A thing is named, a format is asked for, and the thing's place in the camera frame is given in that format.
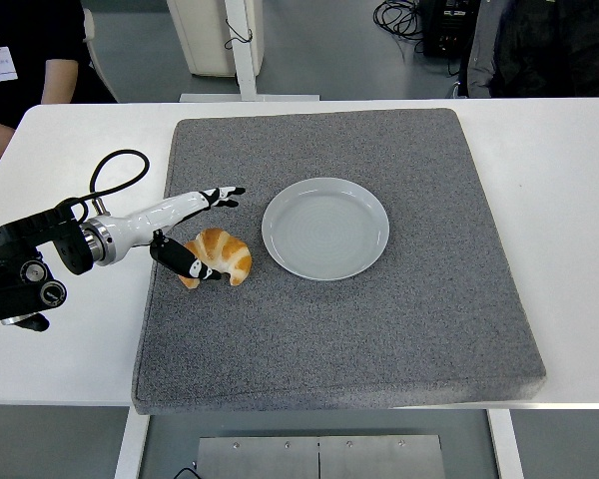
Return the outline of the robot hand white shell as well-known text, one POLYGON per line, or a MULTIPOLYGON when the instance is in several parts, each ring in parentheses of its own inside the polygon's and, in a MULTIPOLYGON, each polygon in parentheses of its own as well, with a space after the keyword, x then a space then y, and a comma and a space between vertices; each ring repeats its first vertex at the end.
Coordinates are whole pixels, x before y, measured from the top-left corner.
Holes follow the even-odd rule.
POLYGON ((235 196, 246 190, 222 187, 188 192, 162 200, 125 217, 100 215, 87 220, 83 232, 94 239, 92 256, 100 266, 115 263, 136 246, 147 246, 151 257, 172 272, 191 279, 218 279, 221 274, 178 242, 168 239, 174 226, 212 207, 234 208, 235 196))

